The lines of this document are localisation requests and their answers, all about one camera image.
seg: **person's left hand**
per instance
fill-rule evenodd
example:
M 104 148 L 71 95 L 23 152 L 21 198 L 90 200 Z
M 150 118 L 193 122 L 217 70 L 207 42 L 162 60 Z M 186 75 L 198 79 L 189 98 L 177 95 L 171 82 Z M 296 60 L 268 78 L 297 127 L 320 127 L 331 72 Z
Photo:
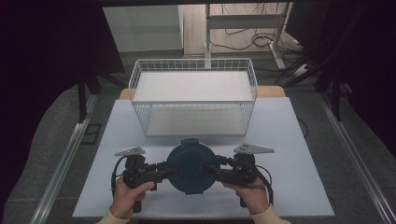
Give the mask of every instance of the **person's left hand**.
M 113 204 L 110 206 L 110 213 L 113 217 L 128 219 L 134 212 L 134 202 L 142 201 L 146 197 L 146 191 L 154 187 L 153 182 L 147 182 L 135 189 L 126 186 L 122 176 L 117 180 L 116 192 Z

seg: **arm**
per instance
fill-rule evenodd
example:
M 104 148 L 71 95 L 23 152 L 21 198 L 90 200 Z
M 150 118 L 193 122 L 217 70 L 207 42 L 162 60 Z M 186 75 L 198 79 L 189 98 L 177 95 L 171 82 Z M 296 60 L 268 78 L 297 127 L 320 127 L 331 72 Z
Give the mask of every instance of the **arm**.
M 268 203 L 265 185 L 259 178 L 247 186 L 227 183 L 223 183 L 223 186 L 235 190 L 236 195 L 244 199 L 255 224 L 290 224 L 281 219 L 275 213 L 274 207 Z
M 134 212 L 134 202 L 144 200 L 146 197 L 146 191 L 153 187 L 153 182 L 147 182 L 135 189 L 130 189 L 125 185 L 122 177 L 120 177 L 117 180 L 113 204 L 111 204 L 106 215 L 98 222 L 98 224 L 127 223 Z

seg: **wooden floor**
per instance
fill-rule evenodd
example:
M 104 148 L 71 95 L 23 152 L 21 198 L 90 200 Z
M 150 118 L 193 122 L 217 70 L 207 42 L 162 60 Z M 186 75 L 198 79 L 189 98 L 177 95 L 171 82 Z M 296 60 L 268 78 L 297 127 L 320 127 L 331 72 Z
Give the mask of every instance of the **wooden floor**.
M 280 14 L 284 8 L 284 3 L 214 4 L 210 6 L 210 15 Z M 205 52 L 205 5 L 179 6 L 179 10 L 181 12 L 180 14 L 183 15 L 184 21 L 184 54 L 203 54 Z M 249 46 L 252 43 L 252 37 L 255 34 L 261 33 L 266 34 L 269 37 L 273 37 L 274 30 L 275 29 L 250 29 L 237 34 L 233 33 L 240 30 L 212 30 L 210 34 L 210 40 L 212 44 L 223 45 L 234 49 L 227 49 L 212 45 L 211 52 L 235 53 L 270 51 L 268 47 L 259 48 L 255 45 L 252 45 L 247 49 L 243 48 Z M 295 46 L 296 44 L 292 42 L 293 38 L 285 32 L 282 33 L 281 38 L 282 41 L 288 45 L 288 48 L 298 48 Z M 259 39 L 256 43 L 259 45 L 265 45 L 267 40 Z

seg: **white table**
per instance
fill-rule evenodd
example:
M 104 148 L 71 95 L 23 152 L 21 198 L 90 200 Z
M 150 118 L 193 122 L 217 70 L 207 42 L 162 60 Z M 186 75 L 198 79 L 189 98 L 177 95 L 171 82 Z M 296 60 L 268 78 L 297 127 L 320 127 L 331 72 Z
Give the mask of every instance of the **white table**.
M 197 138 L 215 154 L 227 157 L 244 142 L 274 148 L 275 153 L 256 155 L 256 162 L 273 177 L 277 213 L 282 217 L 334 216 L 289 98 L 258 98 L 245 137 Z M 157 163 L 165 161 L 181 139 L 147 138 L 131 102 L 116 101 L 73 217 L 101 217 L 111 205 L 110 177 L 119 159 L 116 152 L 141 146 L 146 150 L 146 162 Z M 218 182 L 204 194 L 185 195 L 165 180 L 157 191 L 148 192 L 137 216 L 229 219 L 248 217 L 248 210 L 239 206 L 232 190 Z

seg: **hand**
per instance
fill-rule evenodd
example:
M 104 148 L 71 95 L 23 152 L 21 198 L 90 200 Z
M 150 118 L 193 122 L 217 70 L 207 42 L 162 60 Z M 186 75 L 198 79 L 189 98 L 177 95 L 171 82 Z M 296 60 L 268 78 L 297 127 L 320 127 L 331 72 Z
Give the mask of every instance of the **hand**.
M 153 182 L 147 182 L 135 189 L 126 186 L 122 176 L 117 180 L 116 193 L 110 212 L 114 217 L 128 219 L 134 212 L 134 202 L 142 201 L 146 197 L 146 191 L 154 187 Z
M 247 210 L 251 215 L 265 212 L 270 204 L 267 200 L 267 193 L 264 183 L 257 177 L 253 183 L 240 186 L 222 183 L 225 188 L 235 190 L 236 195 L 242 197 L 247 205 Z

